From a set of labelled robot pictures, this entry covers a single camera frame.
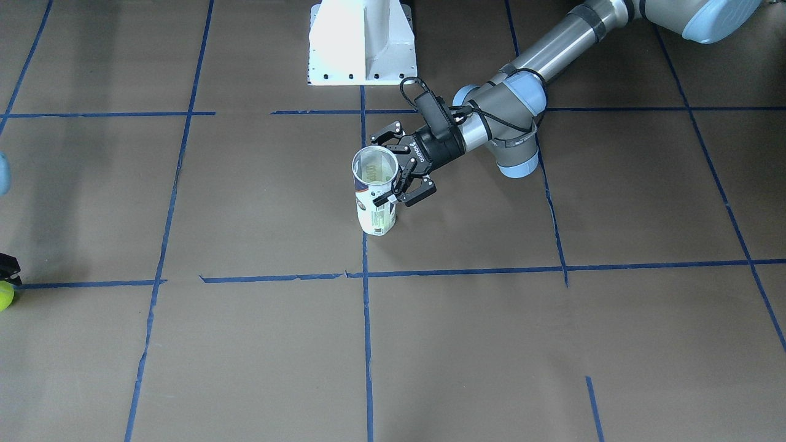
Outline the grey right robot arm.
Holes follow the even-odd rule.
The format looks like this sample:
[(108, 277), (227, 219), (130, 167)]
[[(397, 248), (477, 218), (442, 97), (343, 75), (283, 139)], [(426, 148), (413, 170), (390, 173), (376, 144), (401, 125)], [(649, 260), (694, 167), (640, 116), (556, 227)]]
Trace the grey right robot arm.
[[(1, 153), (1, 196), (6, 195), (11, 187), (11, 171), (8, 159)], [(11, 283), (14, 286), (21, 286), (22, 281), (19, 275), (20, 265), (16, 257), (1, 254), (1, 280)]]

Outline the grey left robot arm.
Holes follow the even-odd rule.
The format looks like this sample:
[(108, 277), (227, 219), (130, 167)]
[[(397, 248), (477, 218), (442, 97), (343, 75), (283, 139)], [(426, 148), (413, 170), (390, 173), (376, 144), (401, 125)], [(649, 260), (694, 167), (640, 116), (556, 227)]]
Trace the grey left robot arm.
[(395, 157), (391, 180), (370, 193), (370, 205), (413, 205), (436, 191), (432, 171), (486, 146), (500, 172), (519, 179), (538, 165), (534, 142), (538, 117), (547, 108), (547, 85), (582, 53), (615, 29), (643, 19), (702, 44), (718, 42), (739, 29), (759, 8), (758, 1), (586, 1), (483, 85), (466, 85), (451, 104), (419, 77), (409, 100), (424, 126), (405, 134), (399, 122), (370, 138), (372, 146)]

